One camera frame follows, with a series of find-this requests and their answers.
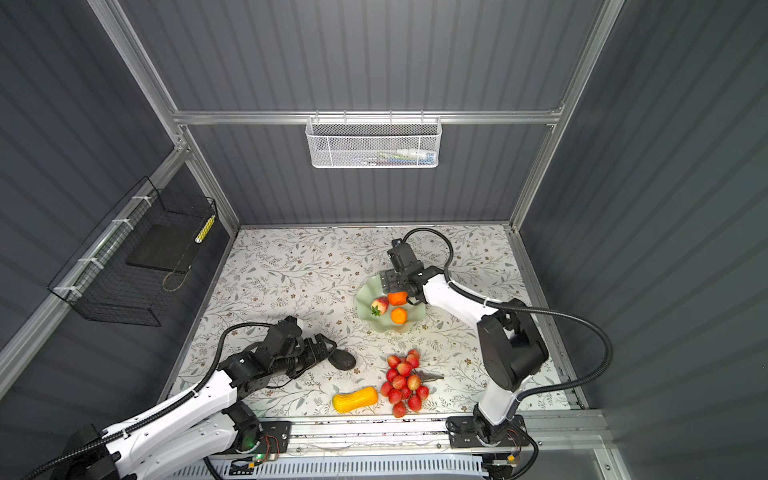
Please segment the dark avocado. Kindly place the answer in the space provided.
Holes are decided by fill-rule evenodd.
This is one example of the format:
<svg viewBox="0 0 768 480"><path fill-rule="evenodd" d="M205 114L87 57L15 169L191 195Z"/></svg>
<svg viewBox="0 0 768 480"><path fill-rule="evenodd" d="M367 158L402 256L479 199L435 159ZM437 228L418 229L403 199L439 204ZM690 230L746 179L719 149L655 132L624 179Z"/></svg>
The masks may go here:
<svg viewBox="0 0 768 480"><path fill-rule="evenodd" d="M349 371L356 367L355 357L343 349L335 349L328 357L329 363L339 371Z"/></svg>

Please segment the small orange tangerine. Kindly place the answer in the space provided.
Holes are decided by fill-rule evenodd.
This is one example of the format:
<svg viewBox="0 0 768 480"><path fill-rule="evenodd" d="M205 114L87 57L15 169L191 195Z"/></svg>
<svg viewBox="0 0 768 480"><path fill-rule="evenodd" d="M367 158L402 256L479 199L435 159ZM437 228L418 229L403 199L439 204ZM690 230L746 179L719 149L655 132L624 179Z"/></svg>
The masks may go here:
<svg viewBox="0 0 768 480"><path fill-rule="evenodd" d="M390 319L395 325L404 325L408 321L408 312L402 307L394 308L390 313Z"/></svg>

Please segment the red yellow peach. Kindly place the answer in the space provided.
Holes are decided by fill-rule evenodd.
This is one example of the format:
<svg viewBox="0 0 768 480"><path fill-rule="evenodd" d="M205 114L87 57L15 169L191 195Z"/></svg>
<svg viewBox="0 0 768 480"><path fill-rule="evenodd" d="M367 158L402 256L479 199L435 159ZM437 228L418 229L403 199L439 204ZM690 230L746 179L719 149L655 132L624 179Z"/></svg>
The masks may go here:
<svg viewBox="0 0 768 480"><path fill-rule="evenodd" d="M381 317L388 312L389 307L390 304L387 296L378 297L371 302L371 315L374 317Z"/></svg>

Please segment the yellow squash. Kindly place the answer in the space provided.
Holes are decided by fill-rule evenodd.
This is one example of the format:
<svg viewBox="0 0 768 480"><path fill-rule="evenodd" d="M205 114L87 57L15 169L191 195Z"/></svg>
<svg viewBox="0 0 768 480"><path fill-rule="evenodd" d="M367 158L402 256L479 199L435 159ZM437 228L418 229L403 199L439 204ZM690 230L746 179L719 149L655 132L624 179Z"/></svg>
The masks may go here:
<svg viewBox="0 0 768 480"><path fill-rule="evenodd" d="M337 394L332 399L334 410L341 414L371 407L378 403L379 393L373 387L366 387L353 393Z"/></svg>

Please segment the red grape bunch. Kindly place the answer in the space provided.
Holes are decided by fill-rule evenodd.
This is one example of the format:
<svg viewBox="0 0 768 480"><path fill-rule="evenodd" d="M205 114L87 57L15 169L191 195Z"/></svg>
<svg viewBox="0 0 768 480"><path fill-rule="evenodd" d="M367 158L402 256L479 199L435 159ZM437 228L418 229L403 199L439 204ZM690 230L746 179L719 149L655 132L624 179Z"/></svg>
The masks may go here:
<svg viewBox="0 0 768 480"><path fill-rule="evenodd" d="M392 416L402 419L409 413L420 413L435 392L435 384L445 377L426 370L422 365L421 352L417 349L411 349L402 356L390 355L386 361L388 369L385 381L379 387L379 395L391 407Z"/></svg>

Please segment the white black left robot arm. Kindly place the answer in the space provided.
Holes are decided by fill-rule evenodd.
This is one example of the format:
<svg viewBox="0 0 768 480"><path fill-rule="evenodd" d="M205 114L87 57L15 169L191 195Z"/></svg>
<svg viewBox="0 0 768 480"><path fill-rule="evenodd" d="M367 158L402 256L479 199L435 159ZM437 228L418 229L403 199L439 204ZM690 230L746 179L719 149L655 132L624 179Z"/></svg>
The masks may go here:
<svg viewBox="0 0 768 480"><path fill-rule="evenodd" d="M245 398L272 388L275 376L295 380L323 361L347 370L355 359L322 334L304 336L293 316L265 329L263 339L228 357L219 343L202 380L174 397L101 431L80 430L52 478L159 479L220 453L259 462L279 454L279 436L265 431Z"/></svg>

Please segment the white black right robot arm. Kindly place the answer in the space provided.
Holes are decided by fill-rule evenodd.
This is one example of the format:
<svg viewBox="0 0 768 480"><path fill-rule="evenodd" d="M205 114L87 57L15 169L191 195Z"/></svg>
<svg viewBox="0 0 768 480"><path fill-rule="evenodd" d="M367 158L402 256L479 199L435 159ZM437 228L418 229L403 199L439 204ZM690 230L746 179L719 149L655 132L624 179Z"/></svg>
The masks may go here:
<svg viewBox="0 0 768 480"><path fill-rule="evenodd" d="M532 315L493 308L488 300L476 302L456 292L446 270L426 267L403 239L392 241L388 256L393 267L380 273L385 292L404 292L417 304L444 310L477 334L490 381L473 410L474 432L484 445L499 443L522 403L523 387L549 359Z"/></svg>

